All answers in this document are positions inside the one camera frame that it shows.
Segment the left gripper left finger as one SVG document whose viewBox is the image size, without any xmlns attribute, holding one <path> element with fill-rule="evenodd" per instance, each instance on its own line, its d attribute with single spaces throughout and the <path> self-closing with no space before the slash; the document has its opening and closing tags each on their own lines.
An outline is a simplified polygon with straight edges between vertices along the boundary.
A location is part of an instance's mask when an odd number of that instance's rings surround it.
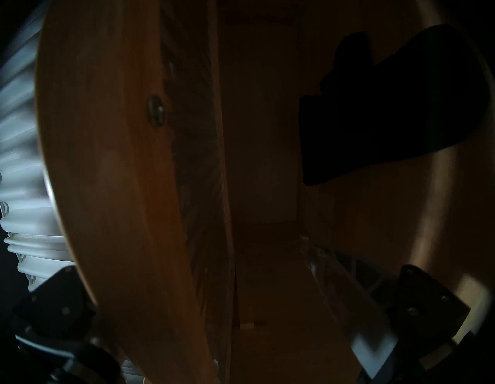
<svg viewBox="0 0 495 384">
<path fill-rule="evenodd" d="M 76 268 L 56 272 L 10 314 L 10 383 L 124 383 L 92 335 L 97 309 Z"/>
</svg>

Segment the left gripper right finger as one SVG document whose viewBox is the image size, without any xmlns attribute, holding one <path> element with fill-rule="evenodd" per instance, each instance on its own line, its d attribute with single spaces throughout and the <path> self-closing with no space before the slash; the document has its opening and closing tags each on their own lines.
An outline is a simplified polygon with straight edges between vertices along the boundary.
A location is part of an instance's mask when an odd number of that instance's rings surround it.
<svg viewBox="0 0 495 384">
<path fill-rule="evenodd" d="M 421 268 L 393 274 L 315 242 L 301 242 L 315 283 L 361 365 L 357 383 L 440 383 L 470 309 Z"/>
</svg>

